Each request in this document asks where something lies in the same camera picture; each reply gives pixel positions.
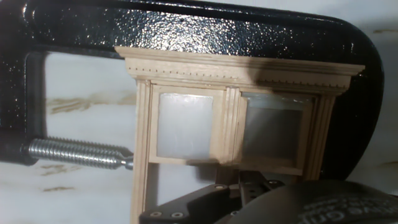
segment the frosted window pane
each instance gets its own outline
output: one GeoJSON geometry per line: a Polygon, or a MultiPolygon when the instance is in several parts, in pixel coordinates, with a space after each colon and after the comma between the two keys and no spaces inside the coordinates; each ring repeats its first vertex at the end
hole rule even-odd
{"type": "Polygon", "coordinates": [[[277,95],[248,97],[243,156],[295,159],[302,117],[301,101],[277,95]]]}
{"type": "Polygon", "coordinates": [[[161,94],[157,156],[208,159],[212,117],[211,96],[161,94]]]}

